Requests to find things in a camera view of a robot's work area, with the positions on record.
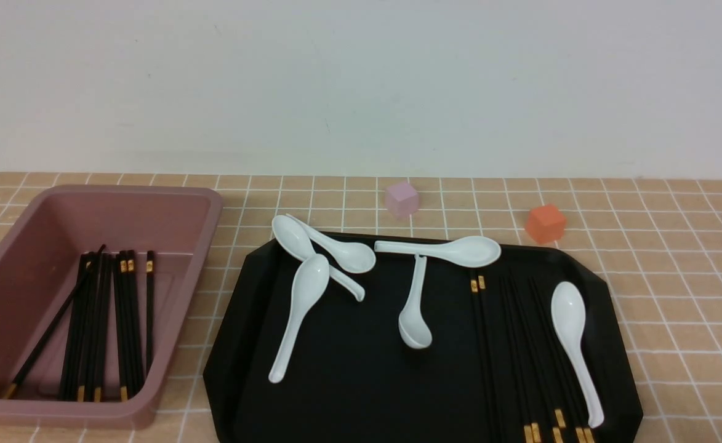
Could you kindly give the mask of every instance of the pink plastic bin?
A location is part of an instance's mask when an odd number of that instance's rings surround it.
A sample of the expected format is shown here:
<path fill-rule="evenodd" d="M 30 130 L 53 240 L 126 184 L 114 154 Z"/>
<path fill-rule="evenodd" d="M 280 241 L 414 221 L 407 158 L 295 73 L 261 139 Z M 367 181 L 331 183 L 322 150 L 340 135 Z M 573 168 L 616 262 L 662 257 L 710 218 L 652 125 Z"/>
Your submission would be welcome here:
<path fill-rule="evenodd" d="M 156 252 L 153 365 L 142 390 L 119 403 L 112 299 L 106 401 L 57 401 L 68 311 L 14 399 L 0 399 L 0 424 L 150 425 L 222 206 L 219 194 L 201 188 L 58 186 L 36 197 L 0 243 L 0 397 L 73 288 L 79 255 L 101 244 L 114 253 L 134 249 L 140 261 Z M 144 358 L 144 266 L 137 280 Z"/>

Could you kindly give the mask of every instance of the spoon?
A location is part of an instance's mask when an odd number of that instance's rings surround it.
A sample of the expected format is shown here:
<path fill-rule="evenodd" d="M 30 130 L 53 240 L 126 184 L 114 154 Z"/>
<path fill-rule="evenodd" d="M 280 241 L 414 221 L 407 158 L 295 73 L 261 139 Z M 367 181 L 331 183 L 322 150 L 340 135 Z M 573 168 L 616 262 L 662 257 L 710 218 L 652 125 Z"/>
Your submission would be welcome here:
<path fill-rule="evenodd" d="M 563 350 L 566 351 L 574 367 L 577 380 L 580 381 L 582 395 L 585 396 L 585 404 L 588 407 L 588 426 L 598 427 L 604 422 L 604 410 L 582 356 L 580 344 L 582 332 L 585 330 L 585 304 L 577 286 L 568 281 L 561 281 L 552 294 L 552 324 L 555 326 L 555 333 L 558 334 Z"/>
<path fill-rule="evenodd" d="M 316 255 L 307 232 L 292 218 L 285 215 L 275 216 L 273 218 L 273 235 L 287 253 L 300 261 L 305 261 L 312 255 Z M 355 296 L 355 300 L 363 301 L 366 289 L 363 289 L 363 286 L 358 284 L 357 281 L 347 277 L 347 274 L 333 266 L 329 267 L 329 274 L 336 283 L 341 284 L 350 291 L 350 294 Z"/>
<path fill-rule="evenodd" d="M 284 337 L 281 339 L 279 351 L 276 353 L 276 360 L 270 369 L 268 380 L 271 383 L 278 383 L 284 378 L 287 372 L 287 365 L 290 363 L 292 348 L 295 345 L 295 338 L 301 329 L 303 318 L 307 316 L 309 309 L 314 306 L 322 297 L 327 288 L 327 269 L 329 264 L 327 258 L 321 254 L 312 255 L 307 261 L 301 263 L 295 272 L 292 280 L 292 299 L 290 302 L 290 318 L 287 320 L 287 328 L 284 330 Z"/>
<path fill-rule="evenodd" d="M 484 236 L 467 236 L 443 244 L 400 243 L 398 241 L 375 241 L 375 252 L 392 254 L 419 254 L 442 258 L 453 264 L 468 268 L 487 266 L 500 257 L 500 245 Z"/>
<path fill-rule="evenodd" d="M 294 221 L 298 222 L 310 239 L 319 246 L 324 247 L 327 252 L 336 259 L 336 263 L 347 272 L 353 274 L 362 274 L 369 272 L 377 263 L 377 256 L 374 255 L 374 250 L 371 247 L 366 246 L 363 243 L 345 243 L 343 241 L 336 241 L 324 233 L 310 227 L 303 221 L 294 218 L 292 215 L 287 216 Z"/>
<path fill-rule="evenodd" d="M 420 314 L 420 292 L 423 289 L 425 274 L 426 257 L 416 255 L 415 268 L 412 270 L 411 293 L 399 314 L 399 334 L 405 344 L 413 349 L 423 349 L 431 345 L 431 331 Z"/>

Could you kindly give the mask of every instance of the white wall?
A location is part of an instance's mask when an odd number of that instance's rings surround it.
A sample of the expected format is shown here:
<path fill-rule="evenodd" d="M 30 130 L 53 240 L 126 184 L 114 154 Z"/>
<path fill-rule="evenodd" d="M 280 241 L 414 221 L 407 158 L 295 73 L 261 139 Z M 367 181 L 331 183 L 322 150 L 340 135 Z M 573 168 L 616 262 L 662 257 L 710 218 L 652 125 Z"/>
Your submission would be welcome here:
<path fill-rule="evenodd" d="M 722 178 L 722 0 L 0 0 L 0 169 Z"/>

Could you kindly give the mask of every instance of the purple cube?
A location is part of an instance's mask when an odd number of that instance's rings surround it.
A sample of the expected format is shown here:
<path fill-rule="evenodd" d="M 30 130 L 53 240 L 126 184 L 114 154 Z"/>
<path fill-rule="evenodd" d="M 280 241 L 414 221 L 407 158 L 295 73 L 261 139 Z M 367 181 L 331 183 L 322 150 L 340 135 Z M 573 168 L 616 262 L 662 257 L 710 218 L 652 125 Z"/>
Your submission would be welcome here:
<path fill-rule="evenodd" d="M 388 186 L 385 189 L 385 207 L 395 218 L 411 216 L 418 210 L 418 192 L 408 182 Z"/>

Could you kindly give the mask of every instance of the red block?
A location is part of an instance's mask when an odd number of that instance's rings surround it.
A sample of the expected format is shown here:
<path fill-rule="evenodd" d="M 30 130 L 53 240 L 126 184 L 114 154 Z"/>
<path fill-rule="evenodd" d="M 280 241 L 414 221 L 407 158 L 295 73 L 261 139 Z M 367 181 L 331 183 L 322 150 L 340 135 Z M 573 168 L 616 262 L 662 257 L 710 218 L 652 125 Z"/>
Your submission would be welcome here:
<path fill-rule="evenodd" d="M 566 216 L 553 204 L 536 207 L 530 210 L 524 230 L 529 233 L 535 243 L 545 244 L 557 241 L 563 237 L 566 230 Z"/>

